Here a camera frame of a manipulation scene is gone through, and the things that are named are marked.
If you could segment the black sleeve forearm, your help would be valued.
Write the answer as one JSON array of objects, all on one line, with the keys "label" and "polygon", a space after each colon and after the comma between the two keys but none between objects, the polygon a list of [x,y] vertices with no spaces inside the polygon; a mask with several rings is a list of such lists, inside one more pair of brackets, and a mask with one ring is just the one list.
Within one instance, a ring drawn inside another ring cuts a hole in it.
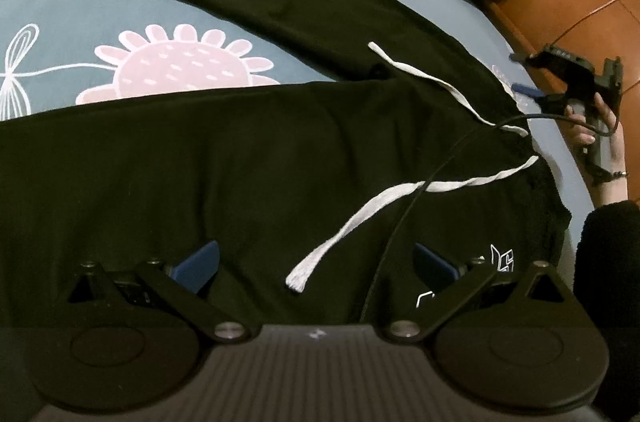
[{"label": "black sleeve forearm", "polygon": [[625,172],[594,189],[596,208],[582,227],[574,294],[610,352],[594,408],[610,421],[639,419],[639,205]]}]

